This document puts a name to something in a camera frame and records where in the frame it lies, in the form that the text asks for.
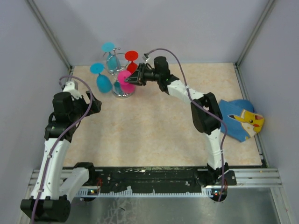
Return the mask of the pink wine glass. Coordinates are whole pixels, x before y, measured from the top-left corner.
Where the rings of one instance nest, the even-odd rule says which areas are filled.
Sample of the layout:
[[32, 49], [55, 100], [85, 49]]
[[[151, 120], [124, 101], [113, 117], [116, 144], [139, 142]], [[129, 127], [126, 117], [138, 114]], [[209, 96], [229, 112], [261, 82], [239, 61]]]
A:
[[121, 90], [127, 94], [133, 93], [135, 91], [135, 86], [126, 82], [126, 79], [129, 78], [131, 72], [128, 70], [122, 70], [117, 75], [117, 80], [120, 83]]

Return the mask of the red wine glass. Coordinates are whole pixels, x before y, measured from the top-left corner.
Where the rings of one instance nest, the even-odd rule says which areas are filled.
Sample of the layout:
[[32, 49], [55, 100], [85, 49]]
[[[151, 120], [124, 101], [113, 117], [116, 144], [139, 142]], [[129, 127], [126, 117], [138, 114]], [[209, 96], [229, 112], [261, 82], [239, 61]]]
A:
[[134, 50], [130, 50], [127, 53], [125, 53], [125, 59], [129, 61], [127, 70], [130, 73], [134, 73], [136, 71], [138, 65], [135, 63], [135, 61], [138, 59], [138, 57], [139, 54]]

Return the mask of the blue wine glass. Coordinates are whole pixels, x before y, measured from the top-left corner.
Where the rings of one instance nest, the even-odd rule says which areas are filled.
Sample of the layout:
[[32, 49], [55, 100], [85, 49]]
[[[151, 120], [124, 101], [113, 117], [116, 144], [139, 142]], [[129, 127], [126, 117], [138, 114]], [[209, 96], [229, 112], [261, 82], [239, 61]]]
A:
[[90, 72], [98, 75], [97, 79], [96, 79], [96, 84], [97, 84], [98, 90], [101, 93], [109, 93], [112, 90], [112, 83], [106, 75], [102, 74], [104, 68], [105, 67], [103, 64], [94, 63], [90, 67]]

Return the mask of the blue Pikachu cloth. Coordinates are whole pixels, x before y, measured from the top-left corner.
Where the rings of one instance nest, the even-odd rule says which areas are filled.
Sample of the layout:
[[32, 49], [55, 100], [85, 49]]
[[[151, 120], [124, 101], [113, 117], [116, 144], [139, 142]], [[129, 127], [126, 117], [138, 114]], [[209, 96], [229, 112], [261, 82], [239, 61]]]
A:
[[228, 127], [227, 135], [244, 142], [258, 134], [265, 122], [265, 118], [256, 113], [252, 103], [245, 99], [232, 101], [221, 100], [219, 108], [222, 120]]

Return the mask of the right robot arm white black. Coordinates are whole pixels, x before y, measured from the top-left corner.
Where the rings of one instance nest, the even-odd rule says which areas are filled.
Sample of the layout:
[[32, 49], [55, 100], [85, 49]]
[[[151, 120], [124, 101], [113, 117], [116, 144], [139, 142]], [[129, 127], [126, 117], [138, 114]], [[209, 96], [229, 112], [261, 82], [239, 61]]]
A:
[[186, 81], [180, 81], [169, 69], [164, 56], [154, 59], [154, 65], [140, 63], [134, 73], [128, 73], [121, 81], [125, 84], [145, 86], [148, 81], [157, 82], [159, 89], [166, 94], [182, 100], [191, 107], [193, 125], [206, 139], [208, 151], [208, 177], [203, 185], [225, 184], [228, 163], [225, 161], [221, 136], [222, 114], [213, 93], [201, 93], [191, 89]]

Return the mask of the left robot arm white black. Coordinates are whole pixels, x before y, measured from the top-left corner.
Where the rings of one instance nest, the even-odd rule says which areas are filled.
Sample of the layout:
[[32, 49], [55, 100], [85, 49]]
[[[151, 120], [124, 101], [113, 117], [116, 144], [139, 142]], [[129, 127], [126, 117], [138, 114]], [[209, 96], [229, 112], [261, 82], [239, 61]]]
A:
[[45, 128], [44, 155], [36, 184], [29, 199], [21, 201], [20, 209], [35, 222], [64, 223], [71, 211], [71, 202], [80, 188], [92, 185], [97, 180], [95, 167], [91, 162], [78, 162], [71, 175], [61, 182], [63, 163], [75, 131], [81, 120], [99, 113], [102, 103], [91, 91], [86, 103], [83, 96], [70, 91], [54, 95], [54, 111]]

